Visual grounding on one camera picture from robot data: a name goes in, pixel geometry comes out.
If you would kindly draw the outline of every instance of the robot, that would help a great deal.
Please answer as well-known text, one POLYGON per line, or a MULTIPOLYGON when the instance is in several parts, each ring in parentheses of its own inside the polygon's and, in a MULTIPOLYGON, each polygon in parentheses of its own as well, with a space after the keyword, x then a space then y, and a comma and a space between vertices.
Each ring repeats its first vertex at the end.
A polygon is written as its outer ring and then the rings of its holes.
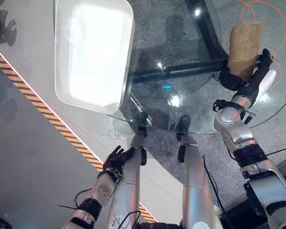
MULTIPOLYGON (((229 154, 238 162, 243 177, 248 179, 244 188, 255 212, 267 216, 271 229, 286 229, 286 180, 267 158, 247 126, 253 117, 250 107, 270 88, 275 78, 275 71, 269 70, 272 60, 267 49, 263 50, 259 60, 259 67, 249 83, 229 85, 237 91, 230 102, 216 100, 213 106, 216 112, 214 127, 222 135, 229 154)), ((229 84, 229 77, 236 76, 225 69, 220 77, 222 85, 229 84)), ((138 118, 138 131, 130 149, 124 151, 118 146, 113 150, 93 188, 62 229, 92 229, 102 207, 111 197, 108 229, 215 228, 210 177, 204 169, 196 141, 186 133, 190 125, 190 118, 186 115, 181 117, 177 126, 177 139, 180 141, 178 161, 185 165, 183 219, 180 225, 136 223, 140 166, 146 164, 144 125, 147 114, 141 113, 138 118)))

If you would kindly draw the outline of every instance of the glass tabletop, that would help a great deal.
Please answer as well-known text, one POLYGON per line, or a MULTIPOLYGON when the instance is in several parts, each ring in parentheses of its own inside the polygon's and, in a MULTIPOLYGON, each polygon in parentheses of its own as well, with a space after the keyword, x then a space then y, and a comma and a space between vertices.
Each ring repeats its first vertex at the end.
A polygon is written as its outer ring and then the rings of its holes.
MULTIPOLYGON (((128 84, 120 110, 113 117, 136 123, 144 111, 148 126, 174 131, 182 115, 191 118, 189 133, 216 133, 212 111, 216 99, 230 101, 235 92, 217 80, 225 65, 231 29, 240 22, 242 1, 129 0, 135 31, 128 84)), ((278 63, 273 88, 252 107, 249 126, 273 117, 286 104, 286 2, 253 1, 257 21, 264 24, 260 46, 278 63)), ((252 21, 249 8, 243 21, 252 21)))

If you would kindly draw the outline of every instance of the white tray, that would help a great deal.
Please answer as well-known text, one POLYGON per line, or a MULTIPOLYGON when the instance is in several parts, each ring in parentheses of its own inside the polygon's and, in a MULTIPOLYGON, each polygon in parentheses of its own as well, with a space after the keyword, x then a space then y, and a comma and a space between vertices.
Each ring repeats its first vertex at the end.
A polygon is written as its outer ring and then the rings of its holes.
POLYGON ((55 91, 65 103, 113 114, 123 103, 133 44, 125 0, 58 0, 55 91))

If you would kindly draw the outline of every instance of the yellow and black striped tape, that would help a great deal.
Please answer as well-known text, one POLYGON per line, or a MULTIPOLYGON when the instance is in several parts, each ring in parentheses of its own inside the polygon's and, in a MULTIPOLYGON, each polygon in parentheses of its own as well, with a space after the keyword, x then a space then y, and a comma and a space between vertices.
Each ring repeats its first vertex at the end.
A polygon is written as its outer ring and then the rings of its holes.
MULTIPOLYGON (((93 165, 102 171, 102 161, 88 148, 87 145, 54 113, 42 98, 17 73, 12 65, 0 53, 0 69, 14 83, 14 85, 27 97, 28 100, 46 117, 49 122, 93 165)), ((147 222, 157 222, 157 219, 143 206, 139 205, 141 215, 147 222)))

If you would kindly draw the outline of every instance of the black cable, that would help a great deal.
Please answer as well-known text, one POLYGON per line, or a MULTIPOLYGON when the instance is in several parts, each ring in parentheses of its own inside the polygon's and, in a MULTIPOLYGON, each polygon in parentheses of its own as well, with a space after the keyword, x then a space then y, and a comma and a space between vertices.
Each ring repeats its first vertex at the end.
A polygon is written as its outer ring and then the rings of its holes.
POLYGON ((137 219, 136 219, 135 222, 133 223, 133 226, 132 226, 132 229, 133 229, 133 227, 135 226, 135 223, 138 221, 138 219, 139 219, 139 217, 140 217, 140 215, 141 215, 141 211, 131 211, 131 212, 129 212, 129 213, 125 216, 125 218, 123 219, 122 223, 119 225, 118 229, 121 228, 121 226, 123 225, 123 223, 125 222, 125 220, 126 220, 131 214, 133 214, 133 213, 139 213, 137 219))
MULTIPOLYGON (((218 193, 218 186, 217 186, 216 180, 215 180, 215 178, 213 177, 213 175, 212 175, 210 172, 209 172, 209 174, 210 174, 211 178, 213 179, 213 181, 214 181, 214 183, 215 183, 216 192, 218 193)), ((217 199, 217 206, 218 206, 219 210, 220 210, 221 212, 223 212, 223 211, 221 210, 220 206, 219 206, 218 199, 217 199)))
POLYGON ((275 151, 275 152, 270 153, 270 154, 266 154, 266 156, 269 156, 269 155, 272 155, 272 154, 276 154, 276 153, 279 153, 279 152, 284 151, 284 150, 286 150, 286 148, 285 149, 280 149, 280 150, 275 151))
POLYGON ((57 206, 58 206, 58 207, 70 208, 70 209, 76 210, 76 208, 72 208, 72 207, 68 207, 68 206, 64 206, 64 205, 57 205, 57 206))
POLYGON ((213 181, 212 181, 212 179, 211 179, 210 173, 209 173, 208 169, 206 168, 205 158, 204 158, 204 169, 205 169, 205 171, 206 171, 206 173, 207 173, 207 175, 208 175, 208 177, 209 177, 209 179, 210 179, 211 185, 212 185, 213 190, 214 190, 214 192, 215 192, 215 195, 216 195, 216 198, 217 198, 217 200, 218 200, 219 206, 221 207, 222 213, 223 213, 223 215, 225 216, 225 218, 226 218, 226 220, 227 220, 229 226, 231 227, 231 229, 234 229, 233 223, 231 222, 231 220, 230 220, 228 214, 226 213, 226 211, 225 211, 225 209, 224 209, 224 207, 223 207, 223 205, 222 205, 222 203, 221 203, 221 201, 220 201, 220 198, 219 198, 218 193, 217 193, 217 191, 216 191, 215 185, 214 185, 214 183, 213 183, 213 181))
POLYGON ((229 152, 230 157, 231 157, 234 161, 236 161, 236 159, 235 159, 234 157, 232 157, 232 155, 231 155, 231 153, 230 153, 229 150, 228 150, 228 152, 229 152))
POLYGON ((74 204, 75 204, 75 206, 76 206, 77 208, 78 208, 77 197, 78 197, 80 194, 84 193, 84 192, 88 192, 90 189, 91 189, 91 188, 85 189, 85 190, 80 191, 79 193, 77 193, 77 194, 75 195, 75 197, 74 197, 74 204))

